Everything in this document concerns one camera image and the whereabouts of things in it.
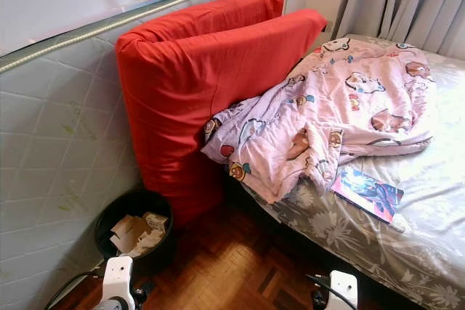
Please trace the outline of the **pink cartoon print blanket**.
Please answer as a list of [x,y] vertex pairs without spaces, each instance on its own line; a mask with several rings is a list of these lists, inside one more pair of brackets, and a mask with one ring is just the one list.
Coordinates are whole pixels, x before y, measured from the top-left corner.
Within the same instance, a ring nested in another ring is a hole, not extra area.
[[279,84],[213,115],[203,154],[276,203],[302,179],[328,188],[355,158],[421,152],[437,124],[428,63],[409,44],[326,42]]

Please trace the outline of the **colourful comic book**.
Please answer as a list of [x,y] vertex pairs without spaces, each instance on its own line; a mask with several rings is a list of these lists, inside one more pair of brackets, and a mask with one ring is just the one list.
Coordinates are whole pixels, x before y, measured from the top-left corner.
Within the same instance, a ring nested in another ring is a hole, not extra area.
[[404,197],[404,190],[355,168],[340,168],[330,190],[386,224],[393,222],[400,200]]

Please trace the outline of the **quilted pale green mattress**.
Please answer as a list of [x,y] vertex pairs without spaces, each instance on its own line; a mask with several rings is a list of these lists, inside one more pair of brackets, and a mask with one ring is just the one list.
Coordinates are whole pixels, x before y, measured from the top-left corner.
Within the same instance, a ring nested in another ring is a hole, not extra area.
[[44,310],[102,260],[97,215],[140,183],[114,44],[169,12],[159,0],[11,52],[0,78],[0,310]]

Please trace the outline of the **black round waste bin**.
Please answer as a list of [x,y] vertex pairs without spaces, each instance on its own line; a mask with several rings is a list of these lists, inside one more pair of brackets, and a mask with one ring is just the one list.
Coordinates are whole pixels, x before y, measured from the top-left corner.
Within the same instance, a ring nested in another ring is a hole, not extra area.
[[104,258],[116,257],[117,247],[110,242],[110,237],[114,235],[112,228],[126,215],[142,217],[144,213],[155,213],[167,218],[166,236],[149,253],[134,259],[133,272],[135,274],[155,276],[172,264],[179,240],[173,208],[161,194],[139,187],[117,197],[102,209],[102,213],[97,215],[92,236],[97,250]]

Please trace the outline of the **crumpled paper rubbish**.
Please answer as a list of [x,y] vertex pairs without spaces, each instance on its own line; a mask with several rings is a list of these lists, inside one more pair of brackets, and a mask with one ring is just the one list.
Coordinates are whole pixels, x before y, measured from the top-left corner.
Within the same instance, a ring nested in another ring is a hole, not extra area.
[[156,213],[126,215],[110,230],[110,242],[119,250],[119,256],[142,257],[165,240],[168,222],[169,217]]

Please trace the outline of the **large red cushion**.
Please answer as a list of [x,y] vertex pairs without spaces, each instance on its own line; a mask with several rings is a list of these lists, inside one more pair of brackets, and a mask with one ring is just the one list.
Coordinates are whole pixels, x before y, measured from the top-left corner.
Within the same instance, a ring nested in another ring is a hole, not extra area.
[[286,79],[326,25],[283,0],[218,0],[154,18],[120,35],[116,53],[127,120],[145,187],[164,196],[174,226],[222,202],[203,127],[230,105]]

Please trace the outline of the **bed with grey floral sheet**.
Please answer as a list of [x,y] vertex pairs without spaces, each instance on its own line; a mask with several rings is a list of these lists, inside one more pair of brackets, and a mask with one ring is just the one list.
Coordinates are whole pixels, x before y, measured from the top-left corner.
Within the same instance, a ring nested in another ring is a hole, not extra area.
[[439,111],[428,147],[347,164],[404,192],[391,224],[310,181],[279,203],[257,197],[256,206],[306,249],[385,289],[389,308],[465,310],[465,61],[427,59]]

